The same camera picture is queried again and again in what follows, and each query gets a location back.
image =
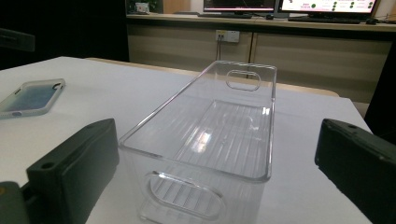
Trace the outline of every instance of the phone case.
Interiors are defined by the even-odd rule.
[[[0,119],[47,113],[64,86],[62,78],[23,83],[0,103]]]

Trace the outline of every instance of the plastic bin handle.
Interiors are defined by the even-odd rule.
[[[210,202],[212,203],[212,209],[210,211],[194,209],[188,206],[180,205],[179,203],[176,203],[175,200],[169,200],[166,194],[159,195],[159,193],[155,192],[156,189],[153,188],[155,188],[154,186],[157,186],[158,188],[158,186],[160,185],[165,185],[165,182],[168,182],[167,184],[171,186],[179,185],[181,188],[190,188],[191,190],[197,191],[197,194],[199,194],[200,196],[206,197],[206,199],[210,198]],[[213,221],[220,217],[222,211],[225,211],[223,195],[218,190],[209,186],[198,184],[188,179],[153,171],[145,176],[145,185],[146,186],[143,187],[144,193],[155,202],[174,208],[176,210],[180,210],[195,217]]]
[[[240,83],[238,81],[233,82],[230,80],[233,78],[238,78],[238,76],[254,77],[257,80],[257,83],[253,86],[250,86],[247,84]],[[231,70],[230,72],[227,73],[226,83],[227,83],[227,86],[230,87],[231,89],[240,90],[240,91],[256,91],[260,87],[261,82],[262,82],[262,79],[255,72],[242,71],[242,70]]]

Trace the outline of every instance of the power outlet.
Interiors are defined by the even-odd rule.
[[[221,40],[224,42],[239,42],[239,31],[226,31],[226,30],[217,30],[216,31],[216,40]]]
[[[216,31],[216,40],[227,41],[227,31],[217,30]]]

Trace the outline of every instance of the keyboard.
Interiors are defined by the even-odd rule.
[[[359,23],[361,23],[361,20],[350,19],[350,18],[288,17],[288,21],[321,22],[321,23],[343,23],[343,24],[359,24]]]
[[[236,15],[236,14],[210,14],[204,13],[197,15],[198,17],[207,17],[207,18],[227,18],[227,19],[251,19],[252,15]]]

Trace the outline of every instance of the computer monitor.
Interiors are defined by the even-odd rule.
[[[278,12],[309,17],[370,18],[379,0],[280,0]]]
[[[204,12],[272,13],[276,0],[204,0]]]

